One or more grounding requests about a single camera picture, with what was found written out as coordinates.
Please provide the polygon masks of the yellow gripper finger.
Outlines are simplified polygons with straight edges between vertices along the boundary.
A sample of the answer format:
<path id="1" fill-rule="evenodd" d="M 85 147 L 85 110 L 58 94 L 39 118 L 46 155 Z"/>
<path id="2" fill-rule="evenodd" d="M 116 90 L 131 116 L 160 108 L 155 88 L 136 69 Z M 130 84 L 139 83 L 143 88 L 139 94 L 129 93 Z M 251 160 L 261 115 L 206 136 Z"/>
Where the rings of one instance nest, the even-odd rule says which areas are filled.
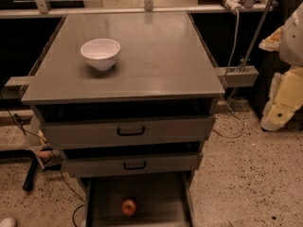
<path id="1" fill-rule="evenodd" d="M 275 73 L 260 126 L 266 131 L 277 131 L 283 128 L 302 106 L 303 68 L 292 67 L 284 74 Z"/>
<path id="2" fill-rule="evenodd" d="M 281 43 L 281 34 L 283 31 L 283 26 L 279 27 L 275 32 L 273 32 L 266 39 L 262 40 L 258 47 L 262 50 L 275 52 L 280 48 Z"/>

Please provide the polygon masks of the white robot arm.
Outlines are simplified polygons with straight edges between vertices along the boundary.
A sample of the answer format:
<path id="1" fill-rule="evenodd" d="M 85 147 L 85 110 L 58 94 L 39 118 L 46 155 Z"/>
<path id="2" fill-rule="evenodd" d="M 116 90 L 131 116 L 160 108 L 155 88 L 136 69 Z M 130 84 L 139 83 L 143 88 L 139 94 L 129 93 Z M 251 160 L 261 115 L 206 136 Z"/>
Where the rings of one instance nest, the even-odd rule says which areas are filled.
<path id="1" fill-rule="evenodd" d="M 274 74 L 260 121 L 264 130 L 277 131 L 303 106 L 303 3 L 258 47 L 277 51 L 279 58 L 290 65 L 284 74 Z"/>

